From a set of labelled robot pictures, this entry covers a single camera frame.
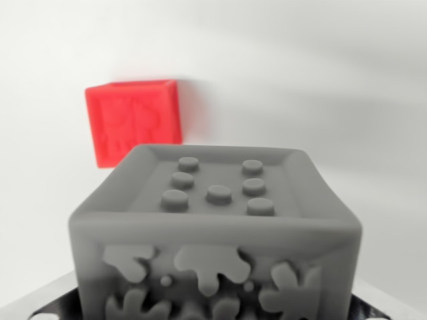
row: cube top face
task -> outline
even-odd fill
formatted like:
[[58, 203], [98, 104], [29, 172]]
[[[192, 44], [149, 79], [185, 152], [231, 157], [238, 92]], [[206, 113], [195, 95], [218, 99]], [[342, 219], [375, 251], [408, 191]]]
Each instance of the cube top face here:
[[291, 149], [138, 146], [91, 198], [91, 212], [354, 218]]
[[115, 167], [139, 144], [180, 144], [174, 80], [110, 83], [86, 89], [99, 167]]

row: gray cube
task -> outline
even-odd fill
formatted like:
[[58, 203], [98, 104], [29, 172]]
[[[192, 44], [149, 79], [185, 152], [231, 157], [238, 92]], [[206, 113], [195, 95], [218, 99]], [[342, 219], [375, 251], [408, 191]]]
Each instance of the gray cube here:
[[69, 222], [85, 320], [345, 320], [362, 227], [303, 151], [141, 145]]

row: white backdrop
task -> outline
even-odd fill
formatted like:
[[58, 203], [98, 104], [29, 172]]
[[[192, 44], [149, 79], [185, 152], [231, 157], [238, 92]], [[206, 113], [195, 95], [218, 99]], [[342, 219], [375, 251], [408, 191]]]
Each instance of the white backdrop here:
[[185, 142], [306, 150], [364, 224], [358, 276], [427, 313], [427, 3], [0, 2], [0, 306], [73, 268], [83, 90], [180, 79]]

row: black base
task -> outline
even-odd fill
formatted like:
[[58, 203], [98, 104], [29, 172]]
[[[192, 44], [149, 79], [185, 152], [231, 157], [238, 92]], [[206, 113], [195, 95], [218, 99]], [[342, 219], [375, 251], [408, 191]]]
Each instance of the black base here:
[[[55, 313], [61, 320], [83, 320], [79, 300], [79, 291], [74, 289], [64, 294], [62, 297], [59, 297], [40, 310], [34, 312], [33, 315], [38, 313]], [[368, 318], [385, 318], [392, 320], [383, 312], [377, 310], [367, 302], [353, 295], [348, 320], [366, 320]]]

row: small round bump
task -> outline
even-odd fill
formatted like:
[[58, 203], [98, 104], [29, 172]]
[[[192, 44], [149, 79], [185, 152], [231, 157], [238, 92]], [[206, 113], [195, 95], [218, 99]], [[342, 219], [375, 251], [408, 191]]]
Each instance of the small round bump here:
[[160, 278], [160, 284], [164, 287], [170, 287], [172, 283], [173, 279], [170, 275], [164, 275], [162, 278]]
[[266, 183], [259, 178], [247, 179], [243, 182], [243, 192], [250, 196], [263, 195], [266, 192]]
[[227, 205], [232, 202], [232, 191], [223, 185], [211, 185], [207, 188], [206, 199], [215, 205]]
[[263, 170], [263, 164], [258, 160], [246, 160], [242, 163], [242, 171], [246, 175], [258, 175]]
[[246, 292], [252, 292], [255, 288], [255, 285], [252, 281], [248, 280], [243, 284], [243, 289]]
[[185, 172], [175, 172], [171, 183], [177, 189], [189, 189], [194, 186], [194, 177]]
[[188, 208], [188, 195], [180, 190], [167, 190], [161, 195], [161, 205], [171, 211], [183, 211]]
[[194, 157], [182, 157], [178, 160], [179, 170], [193, 172], [199, 169], [199, 159]]
[[248, 201], [248, 215], [274, 215], [274, 203], [266, 198], [253, 198]]

